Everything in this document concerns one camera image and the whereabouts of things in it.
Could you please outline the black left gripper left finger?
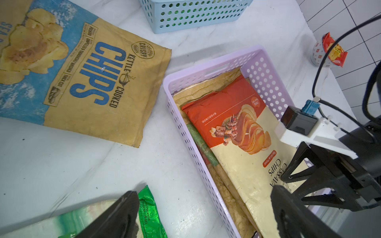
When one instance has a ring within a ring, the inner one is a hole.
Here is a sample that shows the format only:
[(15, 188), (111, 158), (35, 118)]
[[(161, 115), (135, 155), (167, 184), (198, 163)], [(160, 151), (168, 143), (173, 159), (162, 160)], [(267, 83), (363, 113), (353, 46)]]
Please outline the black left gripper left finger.
[(136, 219), (140, 200), (136, 191), (127, 191), (94, 222), (80, 232), (78, 238), (136, 238)]

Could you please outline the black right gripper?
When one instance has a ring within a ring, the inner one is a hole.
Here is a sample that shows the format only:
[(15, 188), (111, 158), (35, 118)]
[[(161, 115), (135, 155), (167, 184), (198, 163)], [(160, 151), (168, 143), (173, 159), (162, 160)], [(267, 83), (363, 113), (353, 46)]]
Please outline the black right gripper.
[[(306, 180), (293, 195), (304, 205), (361, 211), (381, 205), (381, 129), (367, 125), (377, 143), (343, 136), (340, 142), (357, 154), (356, 159), (302, 142), (281, 176), (285, 183)], [(296, 172), (301, 165), (311, 167)]]

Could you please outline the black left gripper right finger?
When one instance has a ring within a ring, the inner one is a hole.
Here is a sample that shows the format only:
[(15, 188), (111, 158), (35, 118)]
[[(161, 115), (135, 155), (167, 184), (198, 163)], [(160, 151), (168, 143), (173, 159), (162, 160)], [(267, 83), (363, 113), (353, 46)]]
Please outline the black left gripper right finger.
[(274, 186), (270, 198), (280, 237), (340, 237), (283, 186)]

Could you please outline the green Chuba cassava chips bag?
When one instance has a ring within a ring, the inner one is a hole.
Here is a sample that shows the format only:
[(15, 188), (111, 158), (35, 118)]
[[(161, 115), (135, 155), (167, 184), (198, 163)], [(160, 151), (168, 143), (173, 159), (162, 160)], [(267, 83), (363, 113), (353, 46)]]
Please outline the green Chuba cassava chips bag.
[[(138, 193), (140, 207), (136, 224), (136, 238), (167, 237), (161, 223), (157, 205), (148, 186)], [(51, 217), (24, 228), (4, 234), (5, 238), (77, 238), (77, 235), (94, 222), (118, 199), (109, 199), (86, 205), (62, 215)]]

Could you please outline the green sour cream chips bag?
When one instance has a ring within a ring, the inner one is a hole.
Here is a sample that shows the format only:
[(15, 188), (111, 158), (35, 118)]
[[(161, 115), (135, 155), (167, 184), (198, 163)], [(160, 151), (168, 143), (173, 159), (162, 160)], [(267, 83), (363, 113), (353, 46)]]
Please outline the green sour cream chips bag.
[[(191, 101), (200, 99), (211, 92), (222, 90), (228, 84), (233, 82), (239, 75), (241, 75), (241, 71), (239, 68), (236, 68), (213, 79), (209, 79), (204, 82), (189, 86), (176, 93), (173, 98), (186, 125), (191, 123), (191, 121), (189, 120), (188, 116), (181, 110), (182, 106)], [(210, 163), (207, 168), (240, 236), (242, 238), (252, 238), (257, 232), (256, 228), (252, 224), (253, 219), (245, 213), (247, 208), (244, 207), (244, 203), (238, 199), (239, 194), (234, 188), (227, 174), (222, 169), (220, 164), (214, 167)]]

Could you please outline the green Real chips bag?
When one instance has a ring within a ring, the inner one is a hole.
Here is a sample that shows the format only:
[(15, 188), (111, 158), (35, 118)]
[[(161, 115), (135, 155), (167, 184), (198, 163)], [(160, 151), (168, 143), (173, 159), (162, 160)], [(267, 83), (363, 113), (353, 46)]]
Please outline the green Real chips bag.
[(206, 158), (209, 160), (209, 162), (212, 164), (212, 166), (219, 165), (219, 162), (216, 158), (216, 156), (213, 154), (211, 149), (208, 147), (200, 133), (197, 131), (197, 129), (191, 124), (187, 124), (187, 128), (195, 141), (196, 145), (200, 148), (201, 152), (206, 156)]

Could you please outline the beige cassava chips bag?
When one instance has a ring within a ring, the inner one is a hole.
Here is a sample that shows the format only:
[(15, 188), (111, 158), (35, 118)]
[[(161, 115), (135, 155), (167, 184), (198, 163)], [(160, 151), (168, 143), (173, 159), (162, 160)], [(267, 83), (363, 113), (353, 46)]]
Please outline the beige cassava chips bag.
[(278, 119), (260, 95), (238, 76), (224, 89), (181, 109), (217, 158), (262, 236), (279, 237), (272, 189), (281, 185), (294, 192), (301, 182), (281, 180), (296, 148), (277, 138)]

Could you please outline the blue kettle cooked chips bag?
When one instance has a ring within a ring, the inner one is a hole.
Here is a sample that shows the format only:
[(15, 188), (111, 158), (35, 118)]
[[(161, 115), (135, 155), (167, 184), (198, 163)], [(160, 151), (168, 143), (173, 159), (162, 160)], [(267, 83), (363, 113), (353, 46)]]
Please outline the blue kettle cooked chips bag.
[(1, 1), (1, 116), (137, 148), (171, 53), (70, 1)]

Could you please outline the red balsamico tomato chips bag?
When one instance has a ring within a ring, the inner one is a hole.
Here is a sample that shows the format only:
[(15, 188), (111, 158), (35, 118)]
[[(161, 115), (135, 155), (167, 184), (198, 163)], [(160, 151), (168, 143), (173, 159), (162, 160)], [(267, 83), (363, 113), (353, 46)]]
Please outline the red balsamico tomato chips bag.
[(203, 158), (203, 161), (205, 162), (206, 166), (208, 167), (210, 165), (210, 161), (208, 160), (208, 158), (206, 157), (206, 155), (202, 152), (202, 150), (200, 149), (199, 146), (197, 146), (202, 158)]

